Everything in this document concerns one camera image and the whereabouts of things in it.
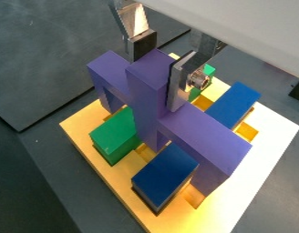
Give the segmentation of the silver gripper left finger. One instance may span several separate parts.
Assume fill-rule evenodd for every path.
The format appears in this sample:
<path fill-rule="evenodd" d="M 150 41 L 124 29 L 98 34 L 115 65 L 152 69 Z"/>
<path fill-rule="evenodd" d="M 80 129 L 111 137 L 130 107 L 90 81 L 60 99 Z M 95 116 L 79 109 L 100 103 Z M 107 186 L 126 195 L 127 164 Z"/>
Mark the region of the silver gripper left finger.
<path fill-rule="evenodd" d="M 143 5 L 134 0 L 108 0 L 126 43 L 130 62 L 156 48 L 156 31 L 150 28 Z"/>

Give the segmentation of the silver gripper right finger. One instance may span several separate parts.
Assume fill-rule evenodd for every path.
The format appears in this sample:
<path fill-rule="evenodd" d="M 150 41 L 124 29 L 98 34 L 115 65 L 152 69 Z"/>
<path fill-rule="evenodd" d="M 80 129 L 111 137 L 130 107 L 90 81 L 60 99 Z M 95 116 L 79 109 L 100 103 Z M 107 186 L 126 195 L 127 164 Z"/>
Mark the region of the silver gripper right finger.
<path fill-rule="evenodd" d="M 211 84 L 215 68 L 207 64 L 226 43 L 206 33 L 193 30 L 194 49 L 170 65 L 167 108 L 175 112 L 189 101 L 191 90 L 205 90 Z"/>

